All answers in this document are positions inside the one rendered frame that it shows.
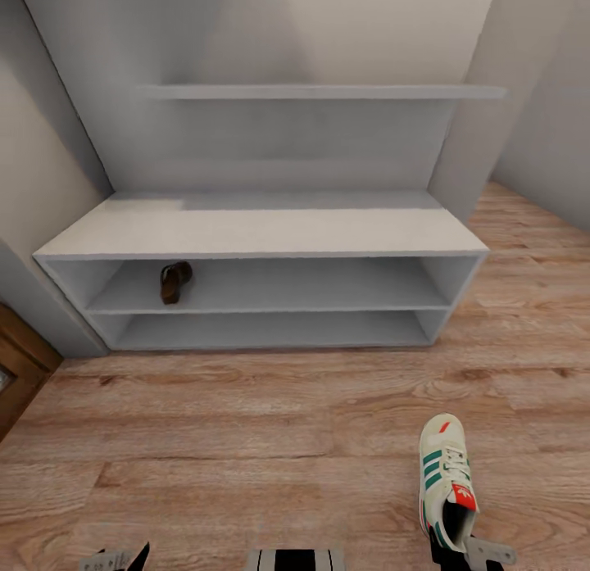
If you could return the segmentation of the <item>gym shoe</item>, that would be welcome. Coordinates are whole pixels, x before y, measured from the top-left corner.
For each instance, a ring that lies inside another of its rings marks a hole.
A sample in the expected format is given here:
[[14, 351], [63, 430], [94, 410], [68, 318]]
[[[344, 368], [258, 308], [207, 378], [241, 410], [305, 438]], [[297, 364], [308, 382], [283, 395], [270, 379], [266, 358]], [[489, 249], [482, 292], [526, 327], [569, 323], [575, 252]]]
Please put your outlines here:
[[419, 519], [423, 532], [431, 539], [429, 529], [433, 528], [442, 548], [468, 552], [463, 539], [473, 535], [479, 508], [463, 425], [454, 414], [437, 414], [423, 427], [419, 463]]

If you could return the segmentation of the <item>sandal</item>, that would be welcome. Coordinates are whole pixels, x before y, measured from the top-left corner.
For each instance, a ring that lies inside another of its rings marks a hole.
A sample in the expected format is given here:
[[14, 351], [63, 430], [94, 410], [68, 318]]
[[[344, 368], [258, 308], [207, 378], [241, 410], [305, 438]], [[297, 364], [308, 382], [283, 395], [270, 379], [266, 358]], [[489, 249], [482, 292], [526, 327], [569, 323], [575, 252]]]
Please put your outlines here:
[[175, 263], [169, 266], [166, 277], [162, 281], [165, 270], [166, 268], [161, 270], [161, 300], [167, 306], [175, 305], [180, 301], [180, 286], [192, 279], [192, 269], [185, 262]]

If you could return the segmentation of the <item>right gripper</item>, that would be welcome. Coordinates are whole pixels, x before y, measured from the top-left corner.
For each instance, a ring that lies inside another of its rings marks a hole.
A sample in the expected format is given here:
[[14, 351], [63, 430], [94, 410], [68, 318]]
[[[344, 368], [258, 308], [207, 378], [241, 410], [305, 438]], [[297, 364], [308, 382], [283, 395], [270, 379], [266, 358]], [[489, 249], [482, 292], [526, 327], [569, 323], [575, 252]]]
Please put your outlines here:
[[[471, 571], [464, 558], [464, 552], [450, 551], [438, 544], [433, 528], [429, 529], [432, 559], [435, 564], [441, 564], [441, 571]], [[504, 571], [501, 562], [486, 560], [488, 571]]]

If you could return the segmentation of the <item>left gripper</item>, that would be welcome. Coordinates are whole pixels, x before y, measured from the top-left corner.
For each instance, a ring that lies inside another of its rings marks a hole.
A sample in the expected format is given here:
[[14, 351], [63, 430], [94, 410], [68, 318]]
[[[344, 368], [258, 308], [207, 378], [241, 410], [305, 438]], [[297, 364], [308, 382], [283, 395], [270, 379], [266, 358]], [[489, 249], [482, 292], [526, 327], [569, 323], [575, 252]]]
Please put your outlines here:
[[143, 565], [145, 564], [145, 559], [148, 556], [149, 549], [150, 547], [148, 543], [126, 571], [142, 571]]

